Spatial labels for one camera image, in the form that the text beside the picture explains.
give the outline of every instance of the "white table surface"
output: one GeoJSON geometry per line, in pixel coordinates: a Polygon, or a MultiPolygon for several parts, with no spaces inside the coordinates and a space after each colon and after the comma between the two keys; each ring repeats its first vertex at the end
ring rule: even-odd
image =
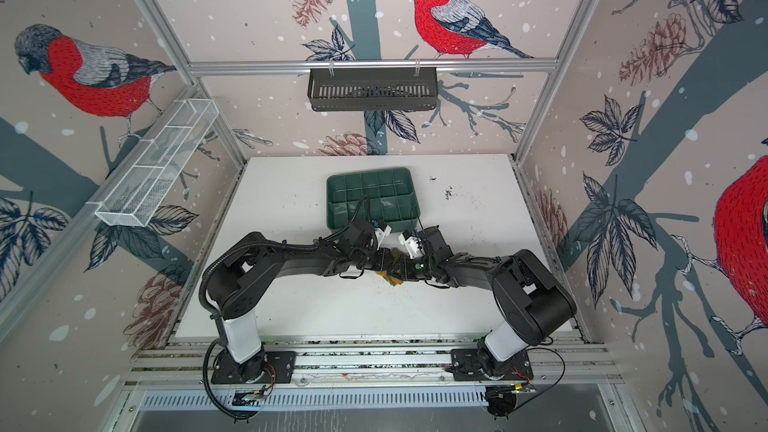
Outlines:
{"type": "MultiPolygon", "coordinates": [[[[439,225],[454,252],[496,256],[527,248],[546,264],[508,157],[498,154],[252,158],[206,266],[249,232],[295,244],[328,235],[327,178],[392,167],[410,170],[423,225],[439,225]]],[[[393,247],[394,238],[383,245],[393,247]]],[[[197,301],[199,286],[198,280],[177,339],[217,336],[197,301]]],[[[373,272],[357,280],[277,278],[256,316],[265,340],[476,338],[502,320],[490,291],[439,290],[423,282],[393,287],[373,272]]]]}

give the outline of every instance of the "bullfinch illustration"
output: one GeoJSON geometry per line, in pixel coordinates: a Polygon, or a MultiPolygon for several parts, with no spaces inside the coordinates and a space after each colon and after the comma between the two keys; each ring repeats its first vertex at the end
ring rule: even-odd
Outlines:
{"type": "MultiPolygon", "coordinates": [[[[763,140],[768,146],[768,139],[763,140]]],[[[735,332],[720,317],[711,320],[734,337],[733,355],[742,355],[741,341],[749,332],[768,328],[768,156],[761,157],[746,173],[728,186],[717,201],[714,216],[717,259],[692,255],[681,240],[689,261],[720,271],[754,312],[753,321],[735,332]]],[[[690,270],[690,263],[683,270],[690,270]]]]}
{"type": "Polygon", "coordinates": [[[501,49],[518,57],[531,56],[515,49],[509,39],[485,18],[485,12],[469,0],[413,0],[416,5],[416,30],[435,48],[437,59],[443,54],[469,58],[476,50],[501,49]]]}
{"type": "Polygon", "coordinates": [[[144,102],[152,103],[149,91],[159,76],[176,70],[115,47],[73,39],[43,24],[24,29],[14,45],[24,72],[40,72],[73,106],[94,116],[125,117],[128,133],[118,144],[138,137],[130,130],[130,115],[144,102]]]}

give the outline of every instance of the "green plastic tray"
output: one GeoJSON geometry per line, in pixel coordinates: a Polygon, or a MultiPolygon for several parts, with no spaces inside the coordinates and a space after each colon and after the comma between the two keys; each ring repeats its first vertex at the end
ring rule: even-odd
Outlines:
{"type": "MultiPolygon", "coordinates": [[[[331,176],[327,181],[328,228],[345,226],[360,197],[371,199],[371,220],[383,220],[392,232],[414,228],[420,211],[411,173],[407,168],[385,168],[331,176]]],[[[358,217],[364,217],[360,211],[358,217]]]]}

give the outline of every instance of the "white mesh basket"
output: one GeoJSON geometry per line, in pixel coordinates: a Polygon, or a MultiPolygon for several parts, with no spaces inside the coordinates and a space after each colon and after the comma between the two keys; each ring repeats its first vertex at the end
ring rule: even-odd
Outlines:
{"type": "Polygon", "coordinates": [[[96,211],[109,226],[146,227],[219,115],[213,100],[187,99],[96,211]]]}

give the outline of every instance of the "wallpaper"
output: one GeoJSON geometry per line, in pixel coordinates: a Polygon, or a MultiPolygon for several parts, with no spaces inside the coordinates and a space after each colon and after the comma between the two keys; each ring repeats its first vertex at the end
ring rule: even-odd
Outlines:
{"type": "MultiPolygon", "coordinates": [[[[1,307],[183,83],[133,0],[0,0],[0,21],[1,307]]],[[[94,218],[0,348],[0,429],[99,427],[167,336],[236,170],[209,132],[149,226],[94,218]]]]}
{"type": "Polygon", "coordinates": [[[305,76],[203,82],[251,156],[358,156],[513,153],[545,78],[440,72],[438,107],[424,112],[315,112],[305,76]]]}
{"type": "Polygon", "coordinates": [[[302,44],[328,40],[336,26],[352,39],[346,45],[358,60],[431,59],[437,53],[552,57],[578,0],[158,2],[192,61],[232,61],[304,60],[311,54],[302,44]],[[435,20],[433,6],[444,6],[433,11],[435,20]],[[472,20],[460,23],[466,11],[472,20]]]}
{"type": "Polygon", "coordinates": [[[768,428],[768,0],[602,0],[525,159],[648,430],[768,428]]]}

